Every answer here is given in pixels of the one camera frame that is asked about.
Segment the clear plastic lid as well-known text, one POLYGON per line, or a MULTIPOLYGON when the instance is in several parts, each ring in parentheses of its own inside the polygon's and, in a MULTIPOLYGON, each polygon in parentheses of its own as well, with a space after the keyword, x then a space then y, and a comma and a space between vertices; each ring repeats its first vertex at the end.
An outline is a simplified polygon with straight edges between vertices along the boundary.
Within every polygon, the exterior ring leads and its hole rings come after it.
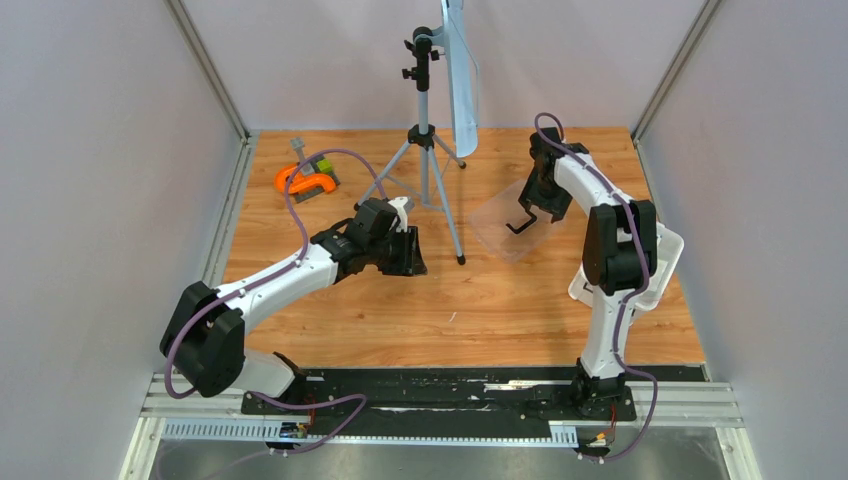
POLYGON ((537 207, 529 215, 518 202, 525 183, 513 182, 468 217, 474 237, 506 263, 521 261, 566 224, 565 219, 553 222, 551 214, 537 207))

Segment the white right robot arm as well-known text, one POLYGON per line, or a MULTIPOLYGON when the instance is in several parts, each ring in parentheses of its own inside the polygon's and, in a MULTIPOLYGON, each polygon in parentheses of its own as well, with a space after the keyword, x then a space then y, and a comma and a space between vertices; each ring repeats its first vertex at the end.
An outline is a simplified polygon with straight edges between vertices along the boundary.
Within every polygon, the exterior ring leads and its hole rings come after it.
POLYGON ((529 153, 534 166, 518 197, 528 221, 540 210, 558 222, 571 204, 588 218, 582 269, 593 288, 592 317, 570 396, 575 411, 592 418, 624 394, 626 323, 657 269, 656 210, 615 187, 556 127, 533 133, 529 153))

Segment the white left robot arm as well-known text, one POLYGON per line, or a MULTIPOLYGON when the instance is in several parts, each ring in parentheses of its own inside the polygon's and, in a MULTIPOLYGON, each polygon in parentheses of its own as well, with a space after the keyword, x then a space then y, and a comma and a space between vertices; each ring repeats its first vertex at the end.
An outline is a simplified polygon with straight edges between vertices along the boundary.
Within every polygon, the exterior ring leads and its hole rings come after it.
POLYGON ((306 240, 286 259, 238 281, 184 289, 160 341, 170 373, 188 382, 184 392, 166 381, 173 398, 217 396, 228 389, 259 393, 283 413, 306 400, 305 375, 284 354, 246 347, 246 337, 296 300, 373 266, 386 276, 426 274, 418 229, 409 223, 409 197, 370 198, 351 218, 306 240))

